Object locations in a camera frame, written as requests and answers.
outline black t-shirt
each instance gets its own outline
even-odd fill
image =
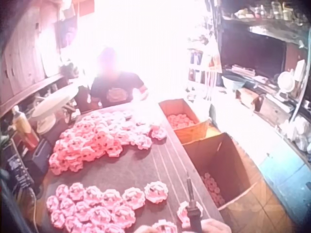
[[[97,77],[91,87],[91,96],[100,98],[103,108],[129,103],[133,100],[133,89],[141,88],[143,81],[137,74],[122,72],[116,80]]]

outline shelf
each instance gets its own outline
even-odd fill
[[[10,111],[15,105],[17,105],[22,100],[26,99],[33,93],[41,90],[42,88],[60,80],[64,76],[61,74],[56,74],[52,77],[46,78],[40,82],[31,85],[30,87],[24,89],[23,91],[19,92],[17,95],[13,96],[10,100],[5,102],[4,104],[0,105],[0,117],[3,117],[8,111]]]
[[[248,31],[270,36],[289,43],[299,44],[301,40],[306,46],[309,24],[297,25],[291,21],[270,18],[223,18],[224,24],[236,24],[247,27]]]

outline cardboard box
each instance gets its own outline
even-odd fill
[[[186,114],[194,122],[192,126],[174,130],[182,144],[205,138],[209,119],[199,119],[190,102],[185,99],[175,99],[165,100],[159,105],[166,117],[173,114]]]
[[[238,199],[261,177],[251,158],[226,133],[183,145],[201,176],[210,173],[226,203]]]

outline counter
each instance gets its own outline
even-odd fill
[[[138,150],[132,146],[124,147],[120,158],[104,156],[93,162],[85,162],[84,168],[77,173],[65,172],[60,176],[54,176],[49,171],[43,182],[46,190],[39,200],[41,208],[37,209],[37,223],[43,232],[58,232],[50,223],[44,203],[49,196],[55,194],[56,188],[62,183],[71,185],[74,182],[81,182],[85,187],[96,185],[102,191],[113,188],[123,193],[125,189],[130,187],[143,190],[147,183],[153,181],[162,181],[167,185],[169,189],[168,199],[158,205],[146,201],[146,205],[136,211],[136,223],[128,232],[133,232],[142,224],[152,225],[159,219],[174,222],[181,231],[181,224],[177,219],[176,211],[180,203],[188,200],[186,170],[192,179],[195,199],[203,206],[203,218],[212,217],[223,221],[199,174],[159,105],[150,102],[130,103],[101,109],[100,111],[104,113],[123,110],[133,110],[135,115],[147,115],[147,117],[160,120],[168,132],[166,140],[154,140],[150,150]]]

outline person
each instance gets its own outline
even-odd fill
[[[117,56],[113,48],[105,48],[97,59],[99,74],[91,87],[91,109],[103,108],[133,101],[133,90],[140,93],[139,100],[148,96],[144,82],[135,73],[118,69]]]
[[[202,220],[201,225],[203,233],[232,233],[228,225],[220,221],[214,220],[212,218]],[[157,232],[158,231],[156,229],[150,226],[140,226],[134,233],[157,233]]]

